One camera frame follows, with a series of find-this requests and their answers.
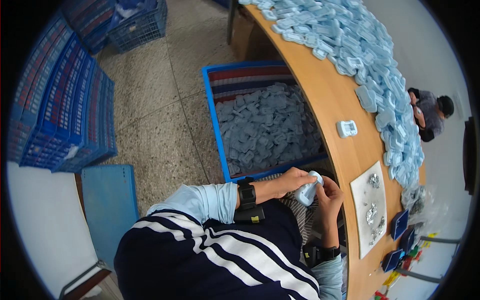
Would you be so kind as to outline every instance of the plastic bag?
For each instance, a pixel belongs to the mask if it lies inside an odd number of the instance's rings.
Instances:
[[[130,18],[145,8],[145,3],[139,0],[122,0],[115,4],[115,10],[123,18],[120,22]]]
[[[415,226],[415,242],[421,236],[439,232],[447,223],[448,204],[435,199],[435,187],[415,184],[403,190],[401,202],[409,210],[408,225]]]

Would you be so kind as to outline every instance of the black wristband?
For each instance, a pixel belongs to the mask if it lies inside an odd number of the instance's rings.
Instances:
[[[255,201],[257,196],[255,194],[255,187],[250,185],[250,182],[253,181],[252,177],[245,177],[237,181],[239,196],[240,196],[240,207],[239,210],[245,210],[257,207]]]

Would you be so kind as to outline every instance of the concrete floor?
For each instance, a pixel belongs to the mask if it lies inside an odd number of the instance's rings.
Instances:
[[[211,0],[167,0],[165,37],[97,57],[115,82],[118,156],[132,164],[140,216],[181,184],[224,182],[200,69],[233,62],[228,11]]]

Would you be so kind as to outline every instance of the stacked blue crate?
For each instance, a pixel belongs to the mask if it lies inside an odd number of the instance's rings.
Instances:
[[[74,104],[78,102],[74,95],[78,85],[77,73],[86,55],[78,37],[73,34],[48,81],[48,92],[42,99],[40,113],[20,166],[53,169],[67,156],[71,147],[81,144],[82,137],[72,134],[70,127],[75,120],[73,115],[77,114],[73,111]]]
[[[73,157],[64,159],[54,171],[80,173],[85,166],[99,164],[117,155],[113,126],[114,83],[95,65],[92,89],[89,95],[88,129],[85,143]]]
[[[65,18],[93,54],[108,44],[107,29],[115,3],[115,0],[66,0],[62,4]]]
[[[7,158],[20,163],[60,53],[73,31],[59,13],[40,34],[19,79],[11,110]]]

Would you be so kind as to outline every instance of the gray shirt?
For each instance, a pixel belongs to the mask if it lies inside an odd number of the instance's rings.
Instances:
[[[437,97],[429,91],[419,91],[419,95],[420,97],[417,100],[417,106],[423,112],[425,129],[430,129],[433,132],[434,137],[437,137],[444,132],[445,122],[445,120],[440,118],[435,109]]]

